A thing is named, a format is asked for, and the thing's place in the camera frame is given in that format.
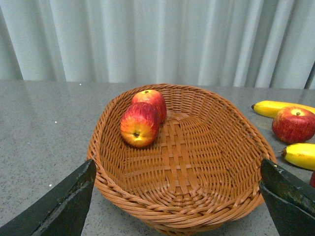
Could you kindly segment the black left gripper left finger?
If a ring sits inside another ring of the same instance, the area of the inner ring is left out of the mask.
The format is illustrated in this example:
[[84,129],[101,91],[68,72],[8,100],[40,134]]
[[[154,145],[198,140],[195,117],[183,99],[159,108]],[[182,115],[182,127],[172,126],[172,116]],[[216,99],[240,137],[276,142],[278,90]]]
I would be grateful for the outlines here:
[[0,228],[2,236],[80,236],[96,176],[90,159]]

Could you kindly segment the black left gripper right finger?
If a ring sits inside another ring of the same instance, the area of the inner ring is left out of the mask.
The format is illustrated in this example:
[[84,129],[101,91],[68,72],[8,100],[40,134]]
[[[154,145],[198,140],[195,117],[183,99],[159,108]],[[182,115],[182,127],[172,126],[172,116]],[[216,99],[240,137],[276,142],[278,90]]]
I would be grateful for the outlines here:
[[260,166],[259,189],[281,236],[315,234],[315,188],[269,159]]

